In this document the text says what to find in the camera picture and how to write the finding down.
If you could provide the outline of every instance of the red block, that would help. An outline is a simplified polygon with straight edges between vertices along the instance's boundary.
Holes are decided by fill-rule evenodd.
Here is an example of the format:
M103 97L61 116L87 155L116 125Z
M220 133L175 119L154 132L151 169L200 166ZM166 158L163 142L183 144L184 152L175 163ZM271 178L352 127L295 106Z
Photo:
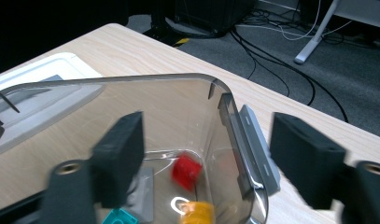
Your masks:
M181 154L173 166L172 179L184 189L191 191L201 171L200 163Z

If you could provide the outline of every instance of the gray latch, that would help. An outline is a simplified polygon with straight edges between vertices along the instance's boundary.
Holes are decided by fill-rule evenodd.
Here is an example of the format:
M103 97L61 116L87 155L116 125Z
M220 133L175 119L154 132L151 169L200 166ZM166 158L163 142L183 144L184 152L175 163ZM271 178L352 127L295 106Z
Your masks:
M244 105L239 115L268 196L271 196L280 190L279 171L271 159L268 145L253 110Z

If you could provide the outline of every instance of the black cable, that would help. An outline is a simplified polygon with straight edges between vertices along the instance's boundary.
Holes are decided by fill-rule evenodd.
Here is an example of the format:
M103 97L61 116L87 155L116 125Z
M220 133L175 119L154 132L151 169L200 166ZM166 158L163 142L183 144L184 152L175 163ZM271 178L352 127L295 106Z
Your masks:
M289 10L282 12L282 13L279 13L277 15L283 17L284 15L288 14L289 12L294 12L294 14L297 13L294 9L289 9Z
M292 14L292 18L291 18L292 22L294 22L294 17L295 17L295 14L298 13L298 8L299 7L300 7L300 1L298 1L297 6L295 7L294 13Z
M341 35L341 37L323 35L322 40L323 40L323 42L325 42L327 44L331 44L331 45L346 44L346 45L350 45L350 46L354 46L354 47L362 48L362 49L379 49L380 50L380 47L377 47L376 45L373 45L371 43L364 43L362 45L362 44L359 44L353 40L348 40L347 38L345 38L344 35Z
M251 57L251 59L253 60L254 62L254 68L252 70L252 72L250 73L250 76L247 78L247 80L249 80L251 78L251 76L254 74L255 70L256 70L256 67L257 67L257 63L263 67L265 70L267 70L269 73L271 73L273 76L277 77L286 87L286 90L287 90L287 94L286 96L289 97L289 86L288 84L285 82L285 80L283 80L282 77L280 77L278 74L274 73L273 71L271 71L270 69L268 69L266 66L264 66L262 63L260 63L252 54L251 54L251 49L249 49L245 44L243 44L243 42L239 39L237 39L237 37L235 35L233 35L231 33L231 36L233 37L233 39L235 39L236 42L238 42L243 49L245 49L246 53L248 56Z
M245 42L246 44L248 44L248 45L251 46L252 48L257 49L257 50L261 51L262 53L268 55L269 57L273 58L274 60L278 61L278 63L276 63L276 64L279 64L279 65L285 66L285 67L287 67L288 69L290 69L290 70L292 70L292 71L298 73L298 74L301 75L302 77L305 77L306 80L308 80L310 83L312 83L312 87L313 87L313 88L315 87L315 86L313 85L313 83L315 83L316 85L318 85L319 88L321 88L324 92L326 92L326 93L330 96L330 98L331 98L331 99L332 99L332 100L338 105L338 107L339 107L340 110L341 110L342 115L344 116L344 120L345 120L345 122L347 122L347 123L349 122L349 120L348 120L348 118L347 118L347 115L346 115L346 113L345 113L345 110L344 110L344 108L341 106L341 104L338 102L338 100L337 100L337 99L336 99L336 98L335 98L335 97L334 97L334 96L333 96L333 95L332 95L332 94L331 94L331 93L330 93L330 92L329 92L324 86L322 86L318 81L316 81L316 80L315 80L314 78L312 78L312 77L309 77L308 75L306 75L304 72L300 71L299 69L297 69L297 68L295 68L295 67L289 65L288 63L285 63L284 61L282 61L282 60L276 58L274 55L272 55L272 54L266 52L265 50L263 50L263 49L261 49L261 48L255 46L254 44L252 44L252 43L250 43L249 41L245 40L243 37L241 37L241 36L237 33L235 27L232 28L232 34L236 35L240 40L242 40L243 42ZM254 52L254 50L251 50L251 49L250 49L249 51L250 51L250 52L253 52L253 53L256 54L256 55L259 55L257 52ZM312 96L312 100L311 100L311 102L313 102L314 98L315 98L315 93L313 92L313 96Z
M269 18L271 15L274 15L277 18L283 19L284 21L271 20ZM289 18L283 17L281 14L255 8L253 9L251 13L249 13L246 17L242 19L242 23L247 24L247 25L272 24L276 26L287 26L285 28L298 29L298 27L300 25L303 25L303 23L301 21L294 21L294 17L295 17L295 13L293 14L292 18L289 19Z
M251 43L249 43L247 40L245 40L243 37L241 37L241 36L237 33L235 27L232 28L232 33L233 33L234 35L236 35L239 39L241 39L243 42L245 42L246 44L248 44L249 46L251 46L251 47L253 47L254 49L257 49L257 50L261 51L262 53L268 55L269 57L275 59L275 61L274 61L274 60L271 60L271 59L269 59L269 58L266 58L266 57L264 57L264 56L258 54L258 53L255 52L254 50L251 50L251 49L250 49L249 51L251 51L251 52L254 53L255 55L257 55L257 56L261 57L262 59L264 59L264 60L266 60L266 61L269 61L269 62L271 62L271 63L275 63L275 64L278 64L278 65L284 66L284 67L286 67L286 68L288 68L288 69L290 69L290 70L292 70L292 71L294 71L294 72L300 74L303 78L305 78L305 80L309 83L309 85L310 85L311 88L312 88L312 97L311 97L310 101L309 101L306 105L311 105L311 104L313 103L313 101L315 100L316 88L315 88L314 83L309 79L309 76L308 76L308 75L306 75L306 74L303 73L302 71L300 71L300 70L298 70L298 69L292 67L292 66L289 65L288 63L285 63L285 62L283 62L283 61L277 59L275 56L269 54L269 53L266 52L265 50L262 50L262 49L260 49L260 48L258 48L258 47L256 47L256 46L252 45Z

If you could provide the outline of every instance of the gray carpet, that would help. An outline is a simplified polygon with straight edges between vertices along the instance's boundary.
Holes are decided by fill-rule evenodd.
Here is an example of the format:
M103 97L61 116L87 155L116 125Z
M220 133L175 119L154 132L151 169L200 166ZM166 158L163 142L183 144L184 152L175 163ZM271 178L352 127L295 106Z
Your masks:
M127 27L143 33L149 25L150 16L140 15L132 16ZM237 26L237 31L246 40L300 69L324 86L340 102L349 123L380 136L380 49L322 42L305 64L298 65L293 59L306 45L308 38L289 41L279 32L244 26ZM241 77L249 77L254 68L253 60L230 34L217 39L191 39L179 49ZM262 59L259 62L287 83L289 98L303 104L309 102L312 89L303 77ZM283 82L259 65L250 80L283 95L288 94ZM310 106L337 119L344 119L337 104L319 87L316 87L316 97Z

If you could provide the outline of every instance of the light wood tabletop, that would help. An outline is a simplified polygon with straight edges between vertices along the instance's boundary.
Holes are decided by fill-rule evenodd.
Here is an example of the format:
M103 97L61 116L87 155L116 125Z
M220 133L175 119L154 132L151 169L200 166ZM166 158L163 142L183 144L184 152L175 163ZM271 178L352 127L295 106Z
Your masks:
M239 109L246 104L254 110L267 141L273 113L282 112L303 119L346 148L348 164L354 165L358 160L380 162L380 137L118 24L103 26L12 70L61 52L76 54L104 77L185 73L216 77L231 89ZM285 177L280 184L281 191L269 198L268 223L338 222L339 203L334 203L332 211L315 211Z

